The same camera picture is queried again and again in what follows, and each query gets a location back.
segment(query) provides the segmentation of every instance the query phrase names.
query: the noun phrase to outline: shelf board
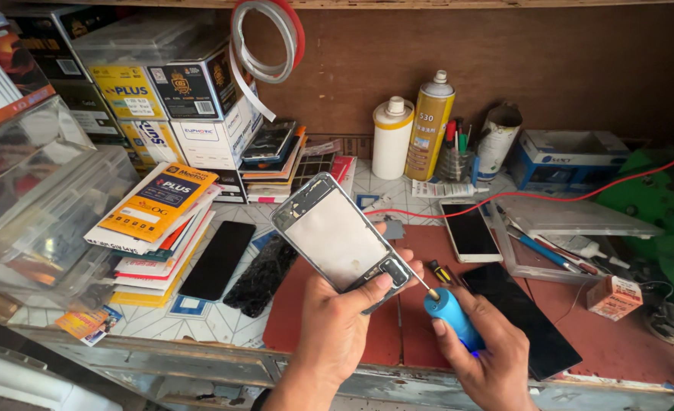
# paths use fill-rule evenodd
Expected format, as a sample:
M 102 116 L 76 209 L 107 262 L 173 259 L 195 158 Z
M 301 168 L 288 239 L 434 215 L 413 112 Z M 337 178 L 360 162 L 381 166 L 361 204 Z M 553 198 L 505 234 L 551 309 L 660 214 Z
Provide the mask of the shelf board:
M 170 6 L 232 9 L 237 0 L 20 0 L 76 5 Z M 674 0 L 289 0 L 295 9 L 401 10 L 401 9 L 506 9 L 517 7 L 575 7 L 651 5 Z

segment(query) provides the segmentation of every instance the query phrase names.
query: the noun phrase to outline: yellow box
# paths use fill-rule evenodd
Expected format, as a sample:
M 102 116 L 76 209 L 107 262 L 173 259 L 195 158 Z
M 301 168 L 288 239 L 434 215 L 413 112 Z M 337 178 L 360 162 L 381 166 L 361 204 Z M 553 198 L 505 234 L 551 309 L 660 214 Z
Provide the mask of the yellow box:
M 119 120 L 167 120 L 144 67 L 88 68 Z
M 187 164 L 168 121 L 119 121 L 123 134 L 144 165 Z

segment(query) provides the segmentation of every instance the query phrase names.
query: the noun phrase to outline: blue electric screwdriver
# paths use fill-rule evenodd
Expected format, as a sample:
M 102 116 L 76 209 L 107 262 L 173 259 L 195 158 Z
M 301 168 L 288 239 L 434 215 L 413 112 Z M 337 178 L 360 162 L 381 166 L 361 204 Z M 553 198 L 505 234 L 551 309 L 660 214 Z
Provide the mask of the blue electric screwdriver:
M 473 355 L 476 355 L 478 350 L 484 350 L 484 340 L 478 335 L 476 329 L 471 325 L 468 315 L 461 310 L 459 302 L 456 297 L 445 288 L 433 289 L 429 287 L 423 280 L 415 276 L 427 289 L 428 294 L 423 300 L 423 307 L 425 307 L 428 314 L 433 318 L 441 318 L 451 325 L 459 340 L 466 346 Z

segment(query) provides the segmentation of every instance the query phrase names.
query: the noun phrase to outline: smartphone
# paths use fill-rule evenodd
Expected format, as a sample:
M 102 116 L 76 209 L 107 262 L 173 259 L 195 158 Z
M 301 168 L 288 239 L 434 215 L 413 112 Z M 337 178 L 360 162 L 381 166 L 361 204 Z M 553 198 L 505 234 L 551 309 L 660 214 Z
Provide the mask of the smartphone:
M 205 301 L 219 300 L 255 232 L 255 225 L 223 221 L 187 275 L 179 294 Z
M 561 332 L 545 317 L 499 263 L 467 271 L 462 283 L 475 294 L 485 296 L 530 340 L 530 374 L 542 381 L 583 361 Z
M 286 154 L 287 143 L 294 137 L 295 130 L 295 121 L 262 126 L 243 151 L 241 155 L 243 162 L 280 162 Z
M 442 200 L 442 214 L 453 214 L 464 211 L 476 205 L 474 201 Z M 497 241 L 492 236 L 487 220 L 479 209 L 466 214 L 448 217 L 446 228 L 449 229 L 454 252 L 461 263 L 492 263 L 502 261 Z
M 414 272 L 390 247 L 330 173 L 319 173 L 271 214 L 271 224 L 338 293 L 388 273 L 392 289 L 369 314 L 408 283 Z

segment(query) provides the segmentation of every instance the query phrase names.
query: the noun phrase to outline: black phone screen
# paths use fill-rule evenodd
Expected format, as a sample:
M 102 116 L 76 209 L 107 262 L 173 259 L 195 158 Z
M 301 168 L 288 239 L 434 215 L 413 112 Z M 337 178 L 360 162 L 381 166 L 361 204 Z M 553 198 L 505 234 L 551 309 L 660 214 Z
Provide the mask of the black phone screen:
M 472 293 L 485 296 L 530 340 L 530 374 L 542 381 L 583 358 L 499 263 L 463 274 Z
M 219 300 L 255 231 L 256 226 L 252 224 L 223 221 L 182 284 L 179 294 L 200 300 Z
M 474 204 L 441 204 L 441 209 L 444 214 L 453 214 L 473 206 Z M 499 254 L 492 233 L 478 209 L 447 218 L 446 226 L 459 255 Z

